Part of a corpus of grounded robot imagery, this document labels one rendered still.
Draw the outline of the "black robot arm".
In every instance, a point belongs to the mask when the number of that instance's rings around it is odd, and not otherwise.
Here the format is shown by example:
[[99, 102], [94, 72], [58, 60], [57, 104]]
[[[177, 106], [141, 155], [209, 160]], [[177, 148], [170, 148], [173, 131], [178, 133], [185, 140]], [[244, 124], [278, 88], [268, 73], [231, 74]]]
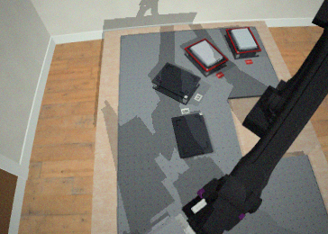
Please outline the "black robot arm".
[[187, 220], [196, 234], [223, 234], [238, 210], [243, 214], [258, 210], [262, 203], [261, 191], [278, 161], [327, 96], [328, 0], [323, 1], [312, 23], [323, 28], [323, 36], [297, 73], [286, 82], [281, 79], [271, 97], [261, 100], [269, 126], [257, 144], [205, 199], [207, 205]]

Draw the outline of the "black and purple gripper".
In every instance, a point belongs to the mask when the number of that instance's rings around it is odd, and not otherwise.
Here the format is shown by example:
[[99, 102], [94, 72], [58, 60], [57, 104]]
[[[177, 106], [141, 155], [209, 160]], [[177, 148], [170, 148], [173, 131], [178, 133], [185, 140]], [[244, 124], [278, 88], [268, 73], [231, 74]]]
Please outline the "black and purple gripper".
[[[211, 195], [216, 188], [216, 186], [220, 183], [216, 178], [211, 180], [208, 184], [206, 184], [204, 187], [202, 187], [199, 191], [197, 191], [197, 194], [200, 196], [200, 198], [206, 199], [209, 195]], [[231, 230], [235, 225], [237, 225], [243, 218], [245, 217], [245, 214], [238, 211], [236, 216], [230, 223], [228, 224], [226, 231]], [[236, 219], [237, 218], [237, 219]]]

